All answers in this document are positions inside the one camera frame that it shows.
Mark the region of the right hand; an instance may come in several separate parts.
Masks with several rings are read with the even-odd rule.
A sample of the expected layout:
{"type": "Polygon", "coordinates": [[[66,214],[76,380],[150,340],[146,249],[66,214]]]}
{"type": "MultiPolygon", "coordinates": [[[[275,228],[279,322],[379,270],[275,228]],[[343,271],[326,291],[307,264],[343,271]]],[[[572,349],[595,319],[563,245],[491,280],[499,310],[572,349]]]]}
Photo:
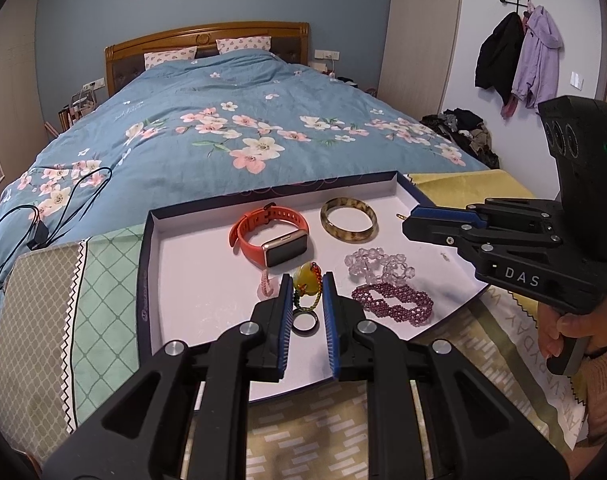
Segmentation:
{"type": "Polygon", "coordinates": [[[559,356],[565,342],[588,339],[587,352],[607,348],[607,298],[586,315],[561,315],[547,304],[538,303],[538,345],[542,355],[559,356]]]}

